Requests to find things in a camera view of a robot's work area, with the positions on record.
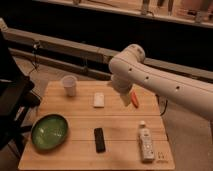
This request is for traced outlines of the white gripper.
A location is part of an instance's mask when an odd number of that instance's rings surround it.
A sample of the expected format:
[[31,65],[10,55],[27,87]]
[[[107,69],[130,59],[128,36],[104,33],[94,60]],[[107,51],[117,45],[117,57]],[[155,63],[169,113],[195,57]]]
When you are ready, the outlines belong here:
[[131,93],[132,93],[132,91],[129,91],[127,93],[122,93],[120,95],[120,98],[125,106],[128,106],[129,104],[132,103]]

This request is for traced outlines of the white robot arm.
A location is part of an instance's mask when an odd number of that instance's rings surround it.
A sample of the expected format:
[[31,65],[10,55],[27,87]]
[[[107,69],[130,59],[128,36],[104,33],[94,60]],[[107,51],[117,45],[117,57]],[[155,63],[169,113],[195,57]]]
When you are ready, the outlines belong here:
[[213,84],[149,67],[144,59],[144,49],[130,44],[110,60],[111,84],[118,93],[127,94],[137,84],[213,121]]

